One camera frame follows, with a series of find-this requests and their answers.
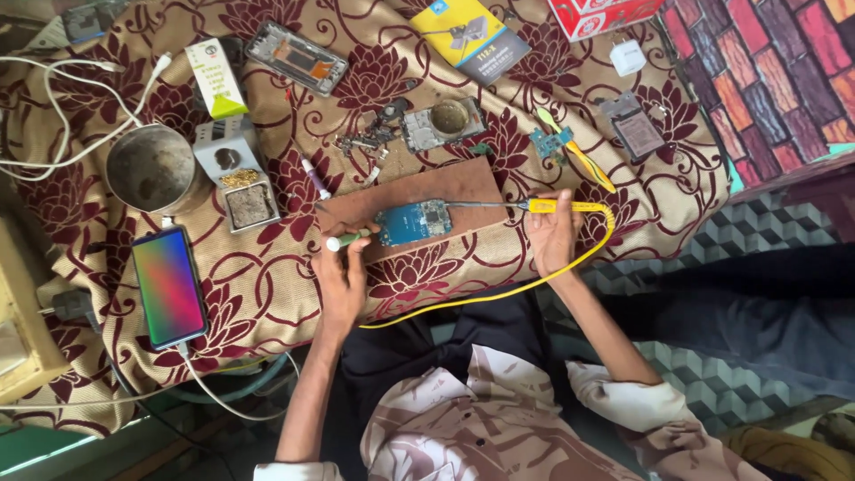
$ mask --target smartphone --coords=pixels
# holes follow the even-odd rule
[[[181,227],[131,245],[151,346],[162,350],[208,332],[190,241]]]

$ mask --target shirt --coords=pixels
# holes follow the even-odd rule
[[[766,480],[708,436],[669,384],[616,383],[602,366],[568,362],[576,396],[621,426],[641,465],[662,479]],[[374,410],[360,445],[372,481],[639,480],[558,417],[540,368],[473,346],[463,384],[445,369],[405,379]],[[332,462],[258,465],[255,481],[340,481]]]

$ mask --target red box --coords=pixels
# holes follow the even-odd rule
[[[649,20],[665,0],[549,0],[571,42]]]

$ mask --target phone frame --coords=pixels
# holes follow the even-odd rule
[[[154,341],[151,340],[151,324],[149,322],[148,312],[145,310],[145,301],[143,300],[143,286],[142,286],[142,283],[139,281],[139,267],[137,266],[137,257],[135,255],[133,255],[133,249],[136,246],[146,244],[148,242],[156,241],[162,237],[166,237],[167,235],[172,235],[173,232],[175,232],[176,230],[181,232],[181,238],[184,240],[184,250],[187,254],[187,261],[190,263],[190,272],[193,275],[193,282],[196,285],[196,298],[197,298],[197,301],[199,304],[199,311],[202,313],[203,326],[202,326],[202,329],[200,329],[200,330],[193,331],[192,333],[188,333],[184,336],[181,336],[181,337],[178,337],[175,339],[170,339],[169,341],[166,341],[166,342],[161,343],[161,344],[155,344]],[[139,285],[139,304],[143,308],[143,317],[145,318],[145,325],[149,330],[149,339],[151,341],[151,346],[154,348],[154,350],[162,351],[163,349],[166,349],[168,347],[172,347],[172,346],[181,344],[182,342],[190,341],[191,339],[195,339],[199,336],[204,336],[204,335],[208,334],[208,329],[209,329],[208,310],[205,308],[205,303],[202,299],[202,291],[199,288],[199,286],[200,286],[199,274],[198,274],[198,271],[196,269],[196,261],[193,258],[193,251],[190,248],[190,238],[187,236],[187,231],[184,230],[183,227],[176,225],[176,226],[173,226],[169,229],[164,229],[164,230],[162,230],[156,234],[146,235],[145,237],[135,239],[131,243],[131,256],[133,257],[133,266],[134,266],[134,270],[136,271],[137,285]]]

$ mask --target person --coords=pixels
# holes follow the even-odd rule
[[[852,243],[760,252],[670,272],[656,292],[600,302],[633,341],[685,347],[855,401],[851,265]]]
[[[572,192],[554,214],[527,214],[541,276],[569,264],[581,214]],[[323,234],[378,232],[362,222]],[[451,340],[430,346],[416,323],[353,329],[366,300],[362,238],[346,254],[323,249],[311,261],[322,313],[282,427],[275,462],[256,481],[341,479],[320,460],[321,430],[336,365],[364,424],[360,452],[369,479],[608,479],[640,477],[585,444],[561,418],[546,373],[543,319],[532,291],[468,304]],[[663,479],[768,479],[708,436],[684,396],[664,383],[573,271],[550,281],[604,366],[566,364],[585,406],[615,423],[640,464]],[[486,294],[507,292],[504,286]]]

